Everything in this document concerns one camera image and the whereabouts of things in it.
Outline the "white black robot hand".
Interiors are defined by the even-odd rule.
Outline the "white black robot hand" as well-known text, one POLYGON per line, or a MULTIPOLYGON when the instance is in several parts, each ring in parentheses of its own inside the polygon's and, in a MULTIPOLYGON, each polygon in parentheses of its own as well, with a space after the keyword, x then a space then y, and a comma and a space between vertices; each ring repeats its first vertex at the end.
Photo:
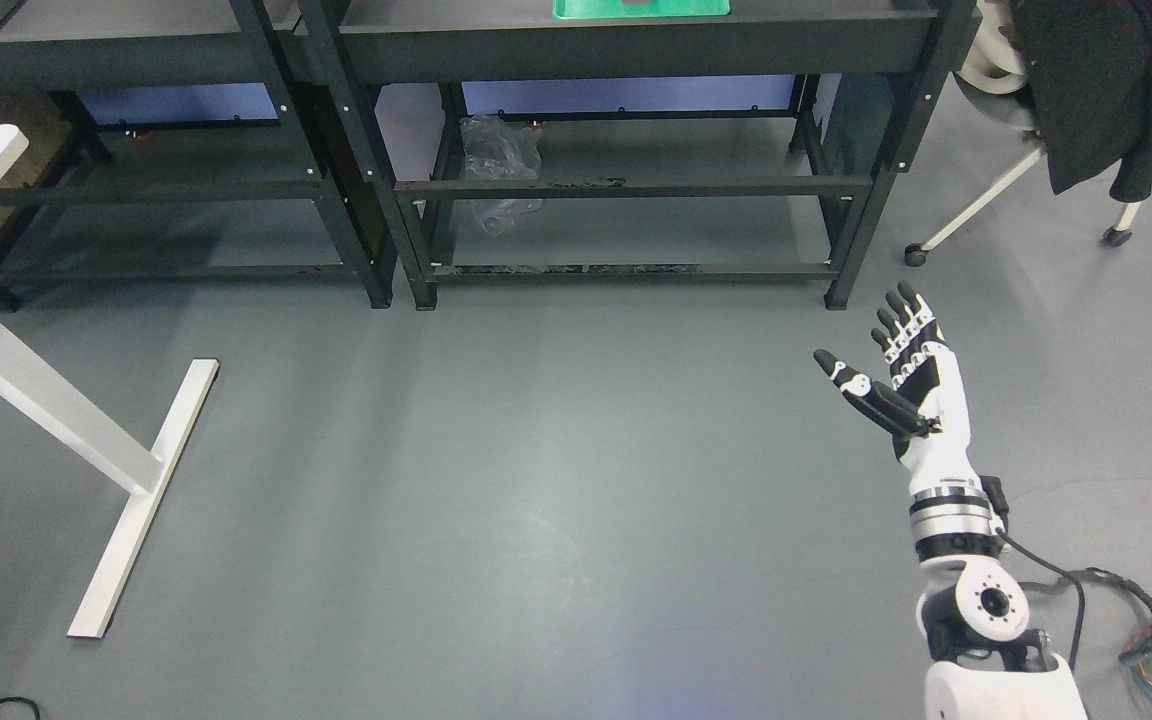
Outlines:
POLYGON ((890 382, 877 381, 818 348, 813 357, 847 404, 892 437, 893 455, 910 473, 910 495, 941 484, 978 486, 967 455, 972 429, 957 355, 937 314, 914 286, 886 293, 870 336, 890 382))

